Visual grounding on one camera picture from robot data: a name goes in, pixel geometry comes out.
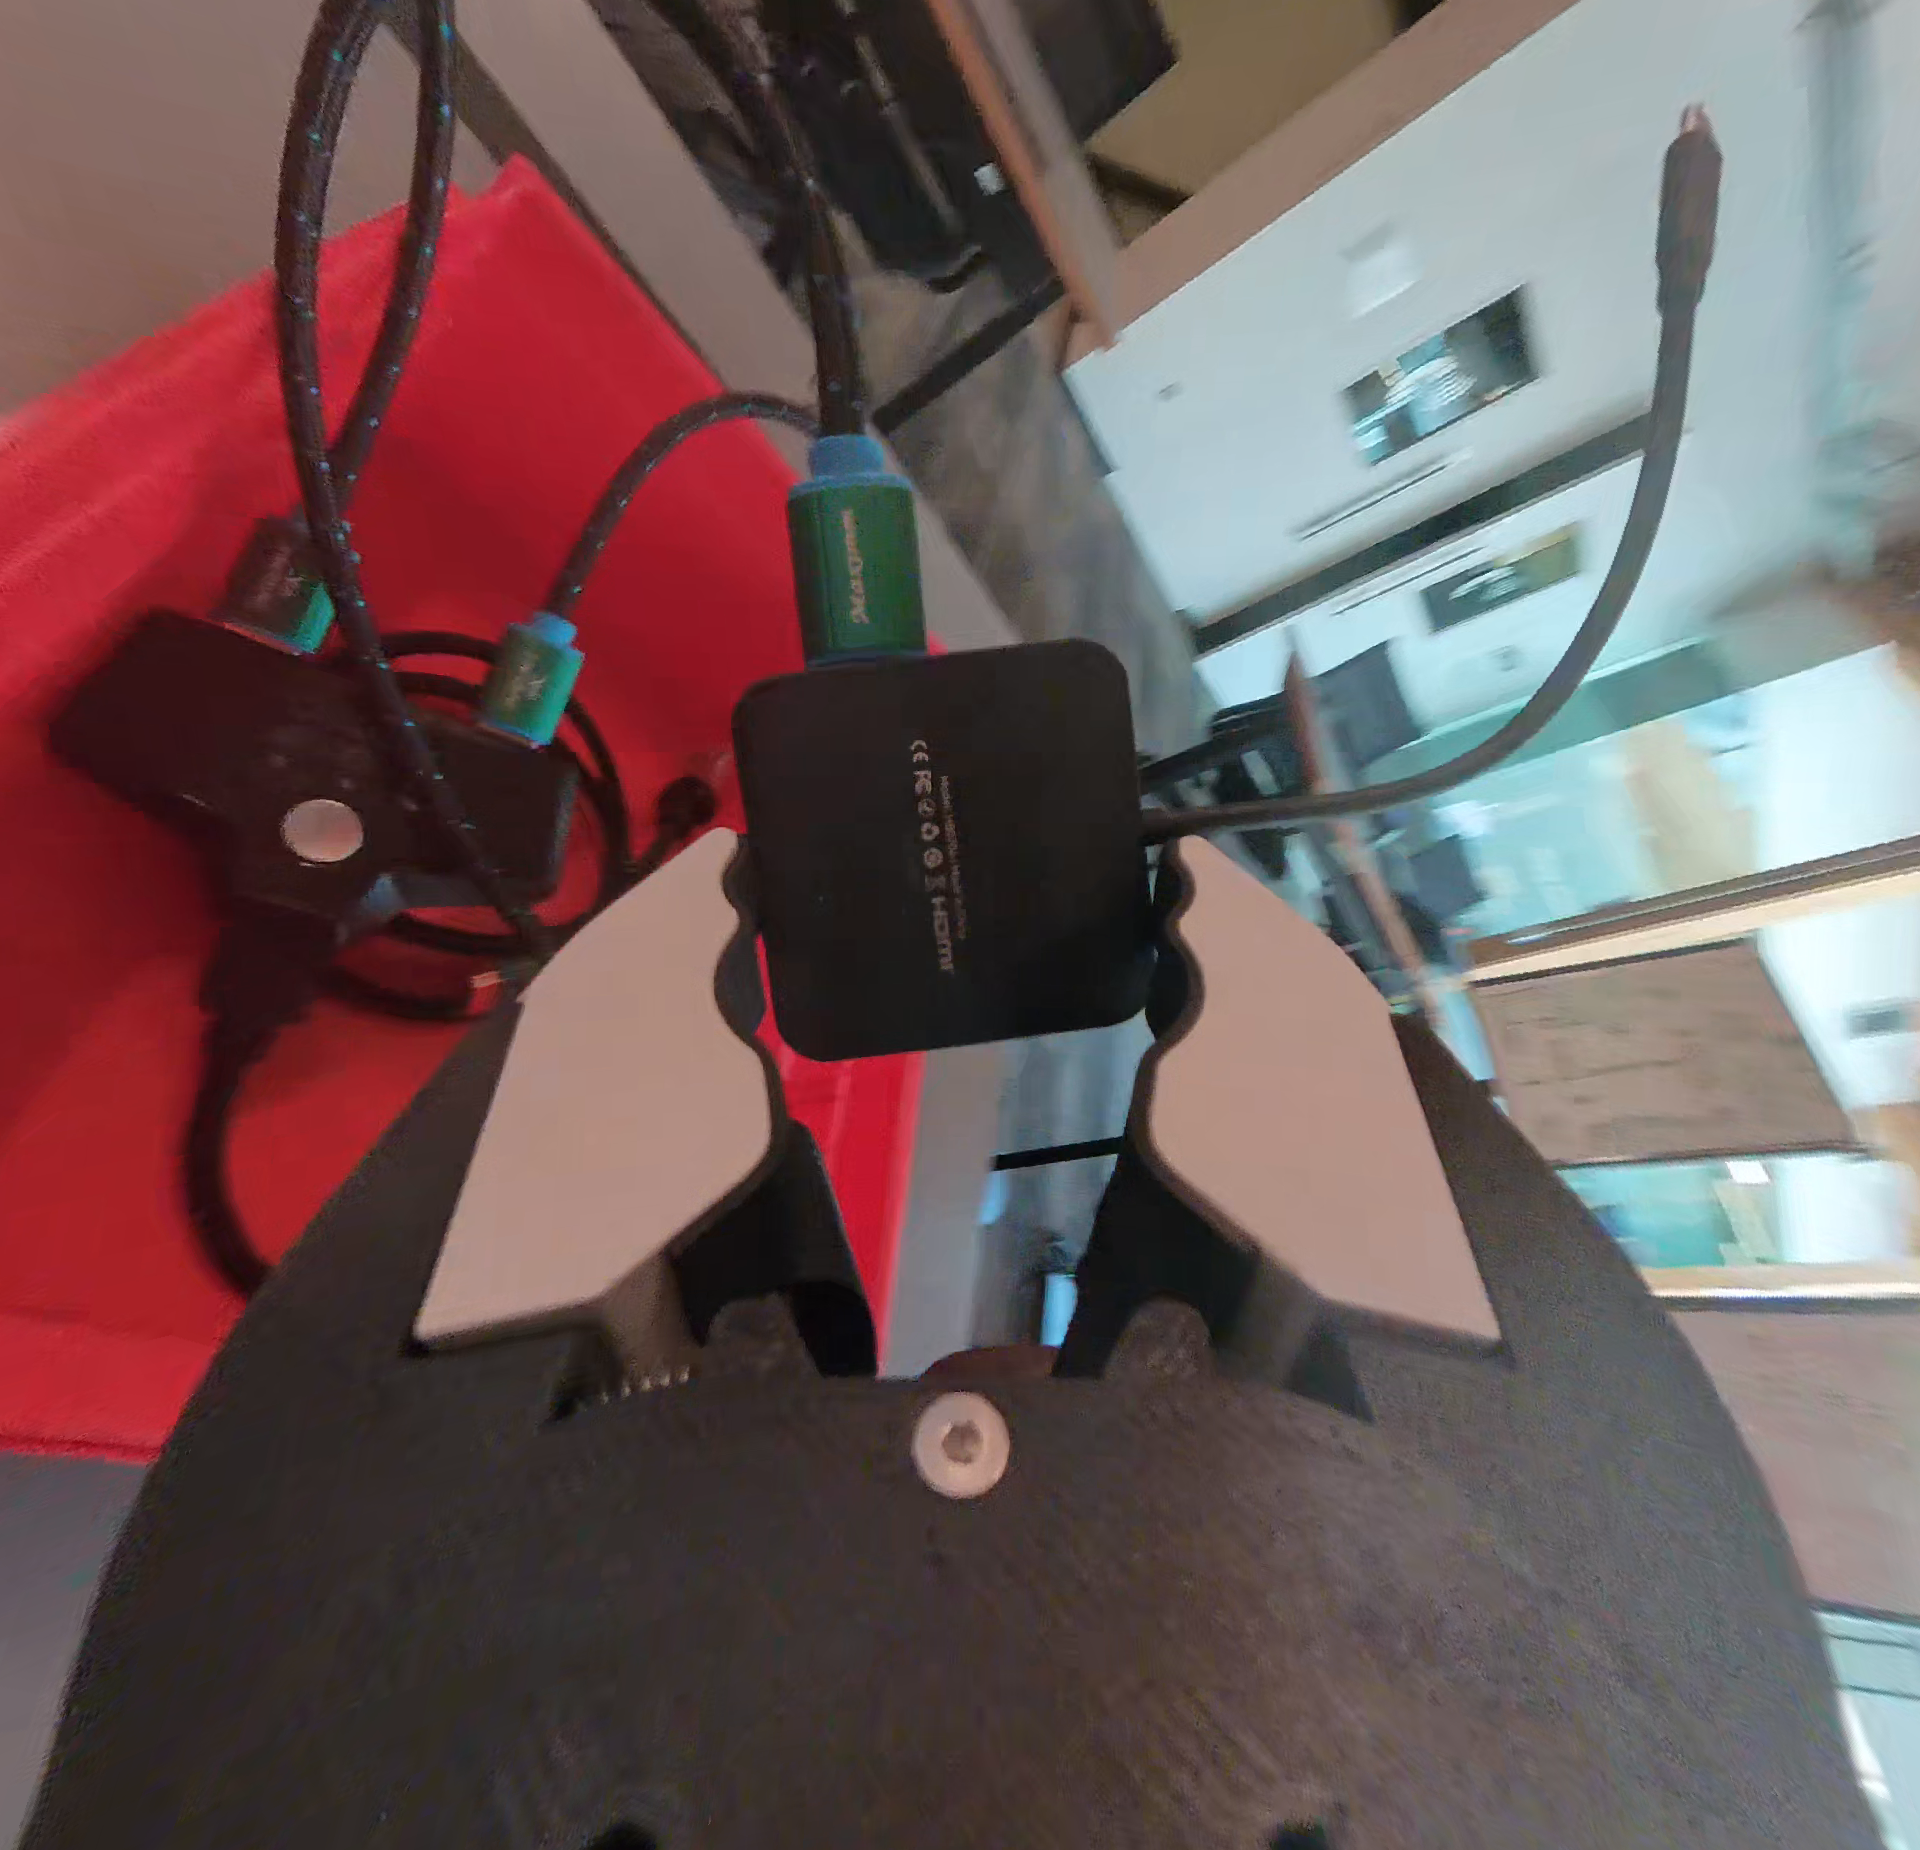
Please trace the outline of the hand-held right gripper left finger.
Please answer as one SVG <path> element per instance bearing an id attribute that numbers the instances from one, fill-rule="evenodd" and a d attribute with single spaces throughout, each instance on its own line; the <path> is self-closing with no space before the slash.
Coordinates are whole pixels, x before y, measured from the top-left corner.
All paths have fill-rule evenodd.
<path id="1" fill-rule="evenodd" d="M 761 1005 L 745 850 L 715 828 L 522 994 L 414 1340 L 692 1350 L 677 1251 L 771 1175 L 786 1118 Z"/>

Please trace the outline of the red plastic bin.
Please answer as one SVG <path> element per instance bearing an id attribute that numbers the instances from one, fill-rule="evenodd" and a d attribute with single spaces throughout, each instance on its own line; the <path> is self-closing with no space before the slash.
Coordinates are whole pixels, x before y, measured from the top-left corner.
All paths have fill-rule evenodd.
<path id="1" fill-rule="evenodd" d="M 800 669 L 776 400 L 718 400 L 527 165 L 322 252 L 360 658 L 300 521 L 259 278 L 6 424 L 6 1448 L 149 1462 L 242 1307 L 458 1033 L 607 904 L 745 828 L 733 703 Z M 353 944 L 233 919 L 206 856 L 47 748 L 171 609 L 347 665 L 477 908 Z"/>

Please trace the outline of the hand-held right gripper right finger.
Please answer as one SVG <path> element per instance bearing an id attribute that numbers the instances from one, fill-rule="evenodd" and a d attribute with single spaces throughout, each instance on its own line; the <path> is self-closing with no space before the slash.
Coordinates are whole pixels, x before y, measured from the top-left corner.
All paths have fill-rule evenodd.
<path id="1" fill-rule="evenodd" d="M 1162 850 L 1156 899 L 1133 1094 L 1148 1171 L 1340 1317 L 1501 1348 L 1390 1001 L 1211 842 Z"/>

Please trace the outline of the black square hdmi adapter box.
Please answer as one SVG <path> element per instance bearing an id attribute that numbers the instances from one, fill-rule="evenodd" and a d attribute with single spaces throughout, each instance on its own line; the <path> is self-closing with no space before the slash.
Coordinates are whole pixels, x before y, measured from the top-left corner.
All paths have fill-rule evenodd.
<path id="1" fill-rule="evenodd" d="M 1092 641 L 819 665 L 732 720 L 779 1039 L 811 1063 L 1108 1030 L 1156 960 L 1123 663 Z"/>

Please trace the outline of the black hdmi switch with button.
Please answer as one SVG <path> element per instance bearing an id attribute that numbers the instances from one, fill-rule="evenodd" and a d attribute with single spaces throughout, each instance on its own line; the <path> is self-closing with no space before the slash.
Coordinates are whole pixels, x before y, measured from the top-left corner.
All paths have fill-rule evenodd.
<path id="1" fill-rule="evenodd" d="M 483 903 L 347 665 L 155 609 L 56 709 L 47 748 L 182 832 L 233 919 L 339 946 Z"/>

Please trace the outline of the framed wall sign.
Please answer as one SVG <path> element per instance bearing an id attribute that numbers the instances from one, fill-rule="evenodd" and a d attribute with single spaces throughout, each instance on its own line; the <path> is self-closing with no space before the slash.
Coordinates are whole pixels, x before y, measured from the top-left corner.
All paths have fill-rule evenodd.
<path id="1" fill-rule="evenodd" d="M 1379 468 L 1539 382 L 1529 291 L 1513 287 L 1348 382 L 1359 458 Z"/>

